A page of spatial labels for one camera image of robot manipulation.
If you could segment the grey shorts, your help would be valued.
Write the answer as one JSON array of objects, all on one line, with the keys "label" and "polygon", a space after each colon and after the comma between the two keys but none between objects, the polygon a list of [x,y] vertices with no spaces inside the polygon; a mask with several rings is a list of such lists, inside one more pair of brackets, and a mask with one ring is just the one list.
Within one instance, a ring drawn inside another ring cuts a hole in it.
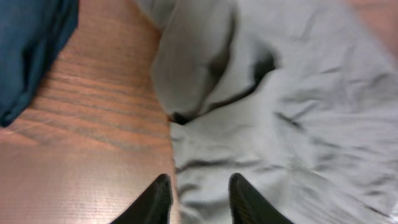
[{"label": "grey shorts", "polygon": [[182,223],[242,174],[294,223],[397,222],[397,64],[343,1],[139,1]]}]

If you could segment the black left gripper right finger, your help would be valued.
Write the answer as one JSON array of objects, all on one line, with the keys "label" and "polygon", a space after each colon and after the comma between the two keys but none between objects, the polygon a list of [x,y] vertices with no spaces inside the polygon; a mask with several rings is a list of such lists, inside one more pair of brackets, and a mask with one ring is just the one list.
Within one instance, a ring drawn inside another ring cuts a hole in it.
[{"label": "black left gripper right finger", "polygon": [[229,179],[229,207],[233,224],[293,224],[239,173]]}]

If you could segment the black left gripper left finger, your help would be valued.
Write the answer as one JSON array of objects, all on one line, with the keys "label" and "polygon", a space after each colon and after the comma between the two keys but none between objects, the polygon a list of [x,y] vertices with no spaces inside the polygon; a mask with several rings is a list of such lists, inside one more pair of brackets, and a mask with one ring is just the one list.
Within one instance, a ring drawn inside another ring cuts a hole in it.
[{"label": "black left gripper left finger", "polygon": [[160,174],[111,224],[169,224],[172,205],[170,176]]}]

